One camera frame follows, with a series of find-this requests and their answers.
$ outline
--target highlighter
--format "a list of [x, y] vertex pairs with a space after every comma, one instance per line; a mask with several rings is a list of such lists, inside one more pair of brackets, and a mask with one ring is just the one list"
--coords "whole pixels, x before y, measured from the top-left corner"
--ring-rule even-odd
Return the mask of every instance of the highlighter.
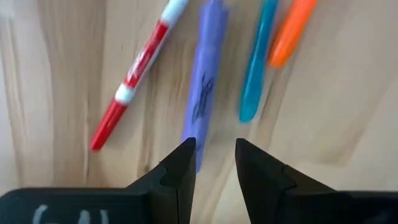
[[271, 48], [268, 64], [281, 68], [293, 54], [318, 0], [294, 0]]
[[265, 64], [269, 38], [274, 23], [278, 0], [264, 0], [262, 12], [254, 40], [254, 47], [246, 69], [239, 120], [250, 122], [257, 113], [262, 86], [264, 83]]
[[222, 0], [209, 0], [202, 7], [182, 137], [182, 141], [196, 138], [197, 172], [204, 154], [227, 23], [228, 10]]

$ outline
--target wooden table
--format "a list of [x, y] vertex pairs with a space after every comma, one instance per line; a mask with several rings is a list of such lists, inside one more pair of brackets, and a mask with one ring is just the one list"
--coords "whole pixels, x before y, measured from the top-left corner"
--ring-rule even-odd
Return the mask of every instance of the wooden table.
[[[238, 108], [261, 0], [230, 20], [192, 223], [248, 223], [235, 139], [336, 189], [398, 190], [396, 0], [320, 0], [295, 55], [267, 71], [257, 118]], [[124, 187], [181, 140], [201, 0], [191, 0], [100, 153], [101, 115], [167, 0], [0, 0], [0, 192]], [[278, 24], [290, 1], [282, 1]]]

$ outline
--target marker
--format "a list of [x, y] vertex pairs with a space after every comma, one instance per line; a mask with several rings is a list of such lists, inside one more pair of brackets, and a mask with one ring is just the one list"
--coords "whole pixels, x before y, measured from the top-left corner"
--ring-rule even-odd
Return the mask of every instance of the marker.
[[143, 75], [145, 75], [154, 63], [164, 40], [182, 15], [188, 2], [189, 0], [170, 0], [166, 5], [150, 39], [146, 42], [144, 49], [140, 52], [128, 71], [126, 78], [117, 90], [108, 110], [105, 112], [102, 122], [94, 133], [93, 139], [90, 142], [92, 150], [99, 151], [105, 144], [134, 97]]
[[246, 78], [244, 80], [241, 111], [239, 113], [241, 122], [251, 121], [257, 113], [264, 83], [264, 64], [266, 63], [269, 37], [271, 35], [277, 5], [278, 0], [264, 0], [262, 5], [254, 48], [246, 69]]
[[271, 48], [268, 64], [283, 67], [293, 54], [318, 0], [295, 0]]
[[228, 10], [222, 0], [209, 0], [202, 7], [182, 138], [183, 141], [189, 137], [197, 140], [197, 172], [203, 158], [227, 23]]

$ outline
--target teal marker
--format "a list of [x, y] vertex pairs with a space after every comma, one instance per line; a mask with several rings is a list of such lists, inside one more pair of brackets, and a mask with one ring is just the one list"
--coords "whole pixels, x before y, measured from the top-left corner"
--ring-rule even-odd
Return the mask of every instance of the teal marker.
[[264, 0], [262, 12], [257, 27], [254, 48], [246, 70], [244, 80], [241, 111], [241, 122], [250, 122], [257, 113], [264, 83], [266, 55], [268, 51], [269, 36], [274, 23], [278, 0]]

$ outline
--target red marker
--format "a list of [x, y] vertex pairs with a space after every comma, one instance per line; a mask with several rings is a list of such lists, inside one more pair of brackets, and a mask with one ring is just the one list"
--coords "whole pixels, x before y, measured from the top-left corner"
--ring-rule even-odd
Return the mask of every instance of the red marker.
[[128, 104], [134, 97], [136, 88], [142, 80], [143, 75], [154, 63], [167, 34], [172, 30], [181, 16], [188, 4], [188, 1], [189, 0], [170, 0], [167, 4], [150, 39], [147, 41], [144, 49], [140, 52], [136, 61], [127, 73], [127, 76], [117, 90], [111, 105], [105, 112], [101, 124], [99, 124], [95, 131], [93, 139], [90, 142], [92, 150], [99, 151], [105, 144], [114, 127], [127, 109]]

